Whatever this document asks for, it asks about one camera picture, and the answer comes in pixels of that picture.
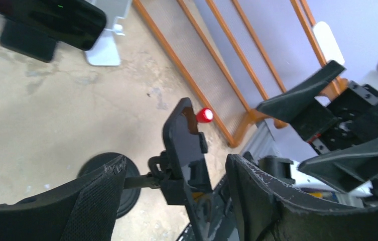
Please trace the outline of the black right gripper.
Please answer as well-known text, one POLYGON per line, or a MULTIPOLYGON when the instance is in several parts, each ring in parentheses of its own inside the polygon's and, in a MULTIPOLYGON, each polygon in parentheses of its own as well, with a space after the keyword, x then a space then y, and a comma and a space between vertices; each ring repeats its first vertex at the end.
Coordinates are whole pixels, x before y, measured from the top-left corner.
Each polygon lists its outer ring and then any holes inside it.
POLYGON ((303 161, 299 172, 349 193, 378 178, 378 90, 352 81, 329 105, 316 101, 315 97, 345 70, 331 60, 304 82, 261 102, 257 111, 290 122, 319 154, 303 161))

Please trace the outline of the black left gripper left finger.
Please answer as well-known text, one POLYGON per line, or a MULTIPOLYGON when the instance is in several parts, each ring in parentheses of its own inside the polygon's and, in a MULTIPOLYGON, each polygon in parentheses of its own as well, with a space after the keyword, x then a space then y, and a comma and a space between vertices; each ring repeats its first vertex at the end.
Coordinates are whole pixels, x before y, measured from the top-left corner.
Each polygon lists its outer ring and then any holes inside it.
POLYGON ((15 204, 0 204, 0 240, 111 240, 127 157, 15 204))

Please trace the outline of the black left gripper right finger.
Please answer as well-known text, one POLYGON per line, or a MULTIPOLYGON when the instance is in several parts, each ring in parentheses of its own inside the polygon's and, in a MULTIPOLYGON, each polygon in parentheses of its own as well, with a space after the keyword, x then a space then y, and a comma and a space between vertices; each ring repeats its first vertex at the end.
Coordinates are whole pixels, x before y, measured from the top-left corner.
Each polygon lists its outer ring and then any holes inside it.
POLYGON ((378 206, 314 197, 239 154, 227 156, 225 169, 240 240, 378 240, 378 206))

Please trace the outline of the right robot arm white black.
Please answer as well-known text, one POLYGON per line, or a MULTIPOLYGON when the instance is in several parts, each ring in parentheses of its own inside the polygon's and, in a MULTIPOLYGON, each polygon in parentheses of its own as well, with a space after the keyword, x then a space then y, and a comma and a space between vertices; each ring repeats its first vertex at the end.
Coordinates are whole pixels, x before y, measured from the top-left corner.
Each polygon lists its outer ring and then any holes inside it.
POLYGON ((378 69, 368 83, 348 83, 329 105, 316 96, 344 71, 329 61, 287 93, 259 104, 260 112, 285 121, 317 153, 305 161, 266 156, 266 173, 306 192, 334 192, 378 205, 378 69))

